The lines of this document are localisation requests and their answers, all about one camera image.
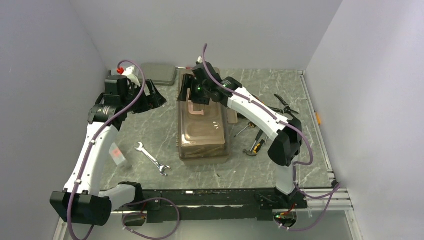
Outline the translucent brown tool box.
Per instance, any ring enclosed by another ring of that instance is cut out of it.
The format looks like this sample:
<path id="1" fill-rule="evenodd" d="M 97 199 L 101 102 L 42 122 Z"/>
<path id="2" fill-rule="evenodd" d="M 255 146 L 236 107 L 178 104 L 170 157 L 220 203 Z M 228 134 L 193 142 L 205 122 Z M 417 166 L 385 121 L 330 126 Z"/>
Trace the translucent brown tool box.
<path id="1" fill-rule="evenodd" d="M 177 101 L 179 159 L 186 166 L 224 164 L 230 158 L 231 144 L 227 109 L 220 103 L 195 104 Z"/>

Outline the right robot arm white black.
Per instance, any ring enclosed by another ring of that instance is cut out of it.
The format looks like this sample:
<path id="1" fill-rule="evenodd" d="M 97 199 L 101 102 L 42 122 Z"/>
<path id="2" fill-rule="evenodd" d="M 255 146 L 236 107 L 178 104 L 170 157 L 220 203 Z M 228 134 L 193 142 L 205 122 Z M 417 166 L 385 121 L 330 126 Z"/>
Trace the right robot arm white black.
<path id="1" fill-rule="evenodd" d="M 243 115 L 268 136 L 268 157 L 277 165 L 276 203 L 287 208 L 295 201 L 294 161 L 303 144 L 302 124 L 278 114 L 254 97 L 232 77 L 222 78 L 208 62 L 198 63 L 179 80 L 177 100 L 195 104 L 221 104 Z"/>

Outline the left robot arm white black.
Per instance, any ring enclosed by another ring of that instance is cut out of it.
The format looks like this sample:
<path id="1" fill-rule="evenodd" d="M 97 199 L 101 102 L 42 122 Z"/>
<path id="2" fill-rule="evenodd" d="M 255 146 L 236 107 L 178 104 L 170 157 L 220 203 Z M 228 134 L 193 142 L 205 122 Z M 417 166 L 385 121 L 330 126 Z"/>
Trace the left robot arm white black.
<path id="1" fill-rule="evenodd" d="M 101 176 L 128 113 L 144 113 L 161 107 L 167 100 L 150 79 L 145 85 L 149 93 L 142 93 L 140 98 L 137 95 L 142 88 L 127 76 L 108 76 L 104 86 L 89 111 L 87 134 L 74 171 L 63 190 L 53 191 L 49 200 L 66 223 L 104 226 L 112 211 L 125 205 L 137 210 L 144 203 L 140 183 L 123 181 L 101 192 Z"/>

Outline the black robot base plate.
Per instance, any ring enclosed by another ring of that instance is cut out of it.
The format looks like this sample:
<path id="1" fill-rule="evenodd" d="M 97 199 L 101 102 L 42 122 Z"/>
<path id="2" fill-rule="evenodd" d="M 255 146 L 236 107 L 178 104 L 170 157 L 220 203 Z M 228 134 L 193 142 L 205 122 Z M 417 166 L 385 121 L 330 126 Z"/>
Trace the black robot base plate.
<path id="1" fill-rule="evenodd" d="M 272 221 L 277 213 L 308 208 L 306 197 L 285 196 L 276 188 L 149 189 L 147 203 L 123 206 L 116 213 L 144 213 L 148 223 L 256 219 Z"/>

